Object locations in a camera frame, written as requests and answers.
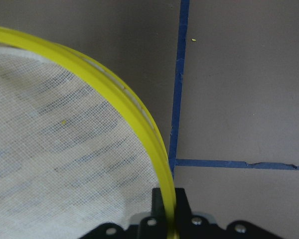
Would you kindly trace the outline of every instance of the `white fabric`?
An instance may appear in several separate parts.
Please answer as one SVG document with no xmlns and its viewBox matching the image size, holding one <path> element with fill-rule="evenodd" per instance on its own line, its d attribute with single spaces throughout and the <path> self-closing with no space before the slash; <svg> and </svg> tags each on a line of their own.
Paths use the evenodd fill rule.
<svg viewBox="0 0 299 239">
<path fill-rule="evenodd" d="M 0 239 L 76 239 L 149 211 L 157 177 L 121 115 L 81 79 L 0 47 Z"/>
</svg>

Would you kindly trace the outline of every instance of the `blue tape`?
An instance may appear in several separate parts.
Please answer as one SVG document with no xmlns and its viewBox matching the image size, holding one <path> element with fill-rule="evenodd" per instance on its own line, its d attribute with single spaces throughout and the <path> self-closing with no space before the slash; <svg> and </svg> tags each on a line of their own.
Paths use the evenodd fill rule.
<svg viewBox="0 0 299 239">
<path fill-rule="evenodd" d="M 185 51 L 186 51 L 188 11 L 189 11 L 189 0 L 181 0 L 180 13 L 179 13 L 173 110 L 172 110 L 172 117 L 171 117 L 171 131 L 170 131 L 170 142 L 169 142 L 169 153 L 168 153 L 168 162 L 173 176 L 174 176 L 174 167 L 176 163 L 180 102 L 181 102 L 181 91 L 182 91 Z"/>
<path fill-rule="evenodd" d="M 256 169 L 280 169 L 299 170 L 299 166 L 284 163 L 246 163 L 244 161 L 224 161 L 224 160 L 199 160 L 199 159 L 176 159 L 176 166 L 192 167 L 217 167 L 217 168 L 256 168 Z"/>
</svg>

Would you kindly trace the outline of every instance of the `gray floor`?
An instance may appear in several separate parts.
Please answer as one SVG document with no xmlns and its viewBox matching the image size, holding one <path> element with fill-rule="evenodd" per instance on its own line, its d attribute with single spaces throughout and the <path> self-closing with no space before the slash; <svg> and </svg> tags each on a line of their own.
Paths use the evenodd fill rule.
<svg viewBox="0 0 299 239">
<path fill-rule="evenodd" d="M 168 148 L 178 0 L 0 1 L 0 25 L 116 72 Z M 299 165 L 299 1 L 192 0 L 178 158 Z M 176 167 L 195 211 L 299 238 L 299 171 Z"/>
</svg>

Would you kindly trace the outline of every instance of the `silver bolt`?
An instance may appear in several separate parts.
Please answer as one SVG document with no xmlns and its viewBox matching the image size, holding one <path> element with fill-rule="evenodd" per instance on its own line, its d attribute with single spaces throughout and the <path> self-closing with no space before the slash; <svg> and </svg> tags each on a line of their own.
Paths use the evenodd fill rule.
<svg viewBox="0 0 299 239">
<path fill-rule="evenodd" d="M 194 217 L 191 219 L 191 223 L 193 223 L 194 225 L 201 225 L 203 222 L 203 220 L 199 217 Z"/>
<path fill-rule="evenodd" d="M 247 228 L 244 225 L 237 224 L 235 226 L 235 231 L 238 232 L 238 233 L 246 233 Z"/>
<path fill-rule="evenodd" d="M 107 230 L 106 230 L 105 233 L 108 236 L 112 236 L 112 235 L 114 235 L 116 233 L 116 229 L 115 228 L 107 228 Z"/>
<path fill-rule="evenodd" d="M 148 225 L 151 227 L 151 226 L 155 226 L 157 224 L 157 221 L 156 219 L 154 218 L 151 218 L 148 220 Z"/>
</svg>

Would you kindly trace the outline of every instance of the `yellow ring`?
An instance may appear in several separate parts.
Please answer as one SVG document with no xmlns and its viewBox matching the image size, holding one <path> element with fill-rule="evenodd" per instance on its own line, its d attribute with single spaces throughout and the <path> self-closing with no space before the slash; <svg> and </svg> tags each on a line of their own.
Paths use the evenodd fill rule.
<svg viewBox="0 0 299 239">
<path fill-rule="evenodd" d="M 176 196 L 167 153 L 156 123 L 136 94 L 113 72 L 73 49 L 3 27 L 0 27 L 0 43 L 32 51 L 59 64 L 97 90 L 123 116 L 142 142 L 152 161 L 169 225 L 168 238 L 172 238 Z M 102 68 L 104 72 L 93 66 L 91 62 Z M 119 84 L 111 81 L 109 76 Z"/>
</svg>

